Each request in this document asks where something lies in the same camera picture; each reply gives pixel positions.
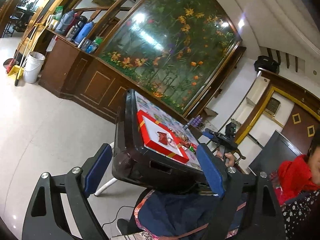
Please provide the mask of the person's right hand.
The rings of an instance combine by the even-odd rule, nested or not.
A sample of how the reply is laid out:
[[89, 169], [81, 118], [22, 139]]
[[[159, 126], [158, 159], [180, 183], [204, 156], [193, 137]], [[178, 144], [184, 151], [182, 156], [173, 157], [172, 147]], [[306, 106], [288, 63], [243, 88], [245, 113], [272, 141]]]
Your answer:
[[222, 154], [220, 151], [217, 151], [216, 156], [220, 158], [226, 167], [233, 167], [235, 163], [235, 157], [231, 153]]

